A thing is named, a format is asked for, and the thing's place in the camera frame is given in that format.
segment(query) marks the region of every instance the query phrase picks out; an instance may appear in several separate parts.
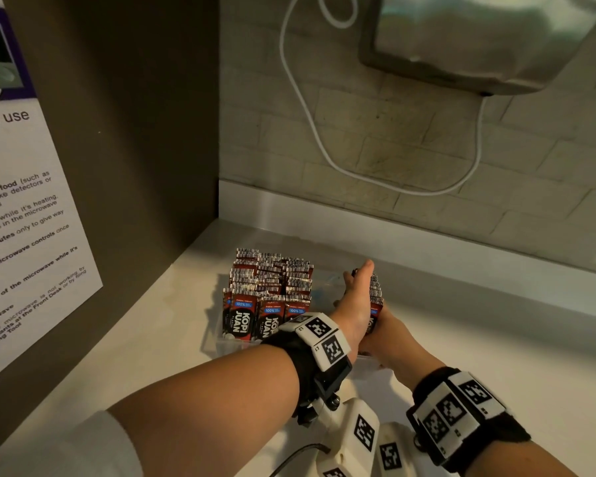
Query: printed instruction poster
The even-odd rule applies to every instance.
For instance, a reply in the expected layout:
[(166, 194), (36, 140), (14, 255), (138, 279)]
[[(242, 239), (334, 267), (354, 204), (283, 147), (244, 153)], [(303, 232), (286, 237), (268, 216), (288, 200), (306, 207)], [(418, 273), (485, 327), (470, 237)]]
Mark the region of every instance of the printed instruction poster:
[(0, 372), (102, 287), (0, 0)]

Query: person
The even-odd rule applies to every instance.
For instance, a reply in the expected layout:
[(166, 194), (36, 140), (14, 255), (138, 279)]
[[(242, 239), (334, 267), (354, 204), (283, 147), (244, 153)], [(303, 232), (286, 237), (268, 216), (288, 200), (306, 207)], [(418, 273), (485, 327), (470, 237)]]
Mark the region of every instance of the person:
[[(426, 351), (385, 306), (372, 334), (369, 285), (373, 262), (355, 278), (344, 274), (346, 293), (330, 318), (344, 333), (355, 361), (373, 355), (414, 390), (445, 367)], [(119, 477), (231, 477), (291, 419), (299, 378), (281, 348), (259, 345), (218, 358), (141, 389), (96, 414), (62, 441), (21, 462), (22, 473)], [(493, 441), (466, 477), (573, 477), (567, 467), (532, 441)]]

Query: white sleeve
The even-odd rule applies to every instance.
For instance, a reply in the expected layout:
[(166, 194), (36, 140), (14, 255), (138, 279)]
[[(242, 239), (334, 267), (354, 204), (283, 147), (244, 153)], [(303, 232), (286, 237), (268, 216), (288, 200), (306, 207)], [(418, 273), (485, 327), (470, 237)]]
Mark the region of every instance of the white sleeve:
[(126, 431), (99, 411), (48, 447), (10, 460), (0, 477), (143, 477)]

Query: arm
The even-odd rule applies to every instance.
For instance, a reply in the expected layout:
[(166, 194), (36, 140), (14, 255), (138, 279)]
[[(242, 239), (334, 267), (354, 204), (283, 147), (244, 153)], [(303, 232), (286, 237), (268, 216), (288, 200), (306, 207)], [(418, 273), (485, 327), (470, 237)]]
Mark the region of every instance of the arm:
[[(432, 371), (445, 364), (427, 352), (404, 323), (384, 307), (375, 331), (360, 344), (393, 370), (411, 391)], [(533, 442), (491, 443), (470, 465), (466, 477), (575, 477), (565, 465)]]
[[(351, 346), (351, 361), (369, 323), (372, 273), (371, 261), (355, 281), (345, 273), (348, 290), (331, 315)], [(161, 380), (109, 411), (135, 446), (145, 477), (232, 476), (291, 418), (298, 395), (289, 356), (261, 345)]]

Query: hand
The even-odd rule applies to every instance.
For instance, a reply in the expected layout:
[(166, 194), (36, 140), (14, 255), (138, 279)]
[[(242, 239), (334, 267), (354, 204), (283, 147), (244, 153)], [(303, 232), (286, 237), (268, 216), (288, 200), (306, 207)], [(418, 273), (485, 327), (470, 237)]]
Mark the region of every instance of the hand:
[(351, 347), (349, 354), (351, 362), (357, 358), (358, 345), (369, 326), (371, 316), (369, 286), (371, 285), (373, 267), (373, 261), (367, 259), (356, 273), (355, 278), (349, 272), (344, 272), (346, 292), (342, 299), (336, 302), (335, 311), (331, 315), (331, 319), (340, 327)]
[(360, 351), (370, 353), (382, 366), (392, 369), (397, 380), (411, 391), (429, 373), (445, 366), (413, 338), (386, 305), (373, 333), (360, 342)]

